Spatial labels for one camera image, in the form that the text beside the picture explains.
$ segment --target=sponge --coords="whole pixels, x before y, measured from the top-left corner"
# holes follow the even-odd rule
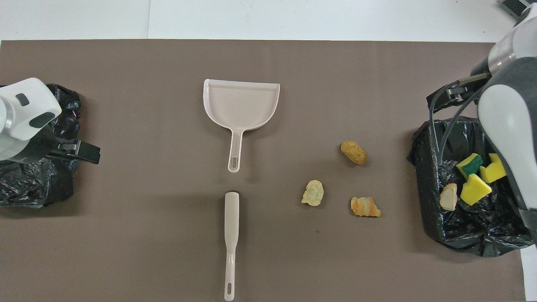
[[[489,157],[491,164],[486,168],[483,166],[479,167],[481,179],[486,183],[497,181],[498,179],[507,175],[498,154],[489,153]]]
[[[462,185],[461,199],[469,205],[474,205],[490,192],[492,192],[492,189],[489,185],[477,175],[470,174],[468,182]]]
[[[465,160],[456,165],[461,174],[468,179],[468,175],[475,174],[479,171],[479,166],[483,164],[483,159],[477,153],[470,154]]]

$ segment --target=white floor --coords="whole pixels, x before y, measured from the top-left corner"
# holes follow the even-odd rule
[[[0,42],[148,38],[496,42],[514,22],[496,0],[0,1]],[[526,300],[537,300],[537,249],[532,246],[521,254]]]

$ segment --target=yellow sponge piece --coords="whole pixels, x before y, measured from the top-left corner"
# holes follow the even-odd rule
[[[489,153],[489,157],[491,161],[490,165],[488,165],[486,168],[483,166],[479,167],[481,179],[486,183],[497,181],[498,179],[507,175],[498,154]]]
[[[474,205],[490,192],[492,192],[492,189],[489,185],[477,175],[470,174],[468,182],[462,185],[461,199],[469,205]]]
[[[468,179],[468,175],[475,174],[479,171],[479,167],[483,164],[483,159],[479,154],[472,153],[465,160],[456,165],[461,174]]]

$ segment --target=dustpan handle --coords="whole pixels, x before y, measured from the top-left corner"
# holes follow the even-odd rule
[[[241,145],[243,131],[231,130],[231,148],[229,150],[228,170],[237,173],[241,167]]]

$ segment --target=dustpan pan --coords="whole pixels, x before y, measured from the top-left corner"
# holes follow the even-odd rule
[[[280,84],[205,80],[203,101],[207,115],[231,130],[228,161],[231,173],[237,173],[241,166],[242,134],[270,120],[279,95]]]

